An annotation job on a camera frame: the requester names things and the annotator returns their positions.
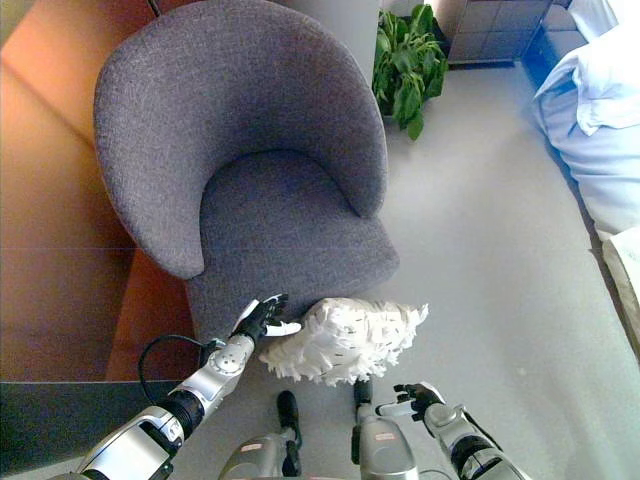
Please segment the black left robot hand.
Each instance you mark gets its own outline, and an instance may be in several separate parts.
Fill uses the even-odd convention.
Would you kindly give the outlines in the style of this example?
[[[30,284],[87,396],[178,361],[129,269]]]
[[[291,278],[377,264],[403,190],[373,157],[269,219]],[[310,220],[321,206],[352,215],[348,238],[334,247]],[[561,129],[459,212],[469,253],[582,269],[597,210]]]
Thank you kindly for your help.
[[[284,322],[279,319],[288,303],[286,293],[277,294],[264,300],[252,300],[240,314],[230,337],[244,335],[257,342],[263,337],[283,337],[302,330],[297,321]]]

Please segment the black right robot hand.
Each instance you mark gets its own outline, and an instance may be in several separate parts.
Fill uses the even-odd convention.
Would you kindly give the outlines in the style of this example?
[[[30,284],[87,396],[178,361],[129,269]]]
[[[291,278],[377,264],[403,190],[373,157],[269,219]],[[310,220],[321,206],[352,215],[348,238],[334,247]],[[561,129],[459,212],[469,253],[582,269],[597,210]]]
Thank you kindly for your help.
[[[424,419],[427,409],[436,404],[445,404],[440,392],[427,382],[413,384],[396,384],[393,386],[397,394],[395,403],[380,404],[375,413],[381,417],[399,417],[410,415],[418,422]]]

